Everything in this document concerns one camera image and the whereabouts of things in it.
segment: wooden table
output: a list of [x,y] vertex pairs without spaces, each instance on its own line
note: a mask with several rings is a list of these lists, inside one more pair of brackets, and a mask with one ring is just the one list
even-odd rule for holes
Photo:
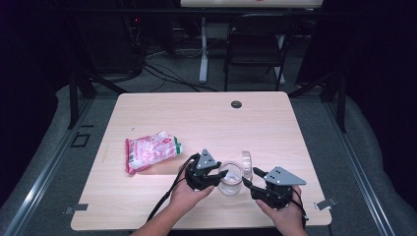
[[[231,102],[242,102],[233,108]],[[150,169],[125,172],[125,139],[166,131],[184,151]],[[74,230],[126,230],[143,225],[171,186],[178,167],[206,148],[217,161],[242,160],[251,153],[253,166],[264,171],[279,165],[307,181],[301,186],[307,225],[328,225],[327,209],[315,209],[325,199],[287,94],[267,92],[125,93],[119,96],[76,211]],[[256,186],[265,181],[254,176]],[[272,221],[242,186],[236,196],[218,189],[185,215],[176,229],[273,227]]]

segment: clear plastic cup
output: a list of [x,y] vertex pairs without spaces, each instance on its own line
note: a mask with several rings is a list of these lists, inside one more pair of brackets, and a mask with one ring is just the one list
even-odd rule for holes
[[218,190],[224,195],[232,196],[239,193],[242,183],[243,168],[234,161],[223,162],[218,168],[218,172],[229,170],[218,184]]

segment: plastic bag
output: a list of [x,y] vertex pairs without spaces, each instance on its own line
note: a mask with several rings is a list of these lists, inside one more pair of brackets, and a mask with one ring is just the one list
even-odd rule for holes
[[126,139],[126,172],[136,174],[181,152],[182,147],[177,138],[165,131],[137,140]]

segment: human hand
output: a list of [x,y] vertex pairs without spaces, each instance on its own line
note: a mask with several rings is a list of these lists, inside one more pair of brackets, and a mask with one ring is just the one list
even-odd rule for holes
[[[301,198],[300,187],[294,185],[292,186],[292,188],[294,189],[294,191],[298,193],[298,195]],[[301,201],[296,193],[292,194],[292,199],[298,204],[301,204]],[[282,235],[307,235],[306,231],[303,228],[303,222],[301,220],[301,209],[295,204],[289,203],[287,207],[273,209],[269,207],[266,203],[264,203],[262,200],[256,200],[256,202],[258,206],[261,208],[261,210],[272,219],[273,224]]]
[[209,186],[203,190],[194,191],[184,178],[185,170],[181,172],[179,182],[174,187],[169,202],[170,207],[177,208],[183,215],[195,207],[200,200],[207,197],[214,189],[214,186]]

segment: metal bracket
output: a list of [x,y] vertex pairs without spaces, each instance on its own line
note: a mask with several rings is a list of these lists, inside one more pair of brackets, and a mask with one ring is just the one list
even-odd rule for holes
[[273,168],[264,179],[265,181],[278,186],[306,185],[306,181],[280,166]]
[[82,205],[74,205],[74,206],[67,206],[64,209],[64,214],[74,214],[77,210],[87,210],[87,207],[89,207],[89,205],[87,204],[82,204]]
[[322,210],[324,208],[331,209],[331,206],[334,206],[336,204],[337,204],[337,201],[334,198],[330,198],[322,202],[319,202],[318,204],[314,203],[314,207],[319,210]]
[[211,156],[211,154],[206,150],[203,149],[202,155],[200,156],[199,162],[197,163],[197,169],[207,169],[213,166],[216,166],[217,161]]

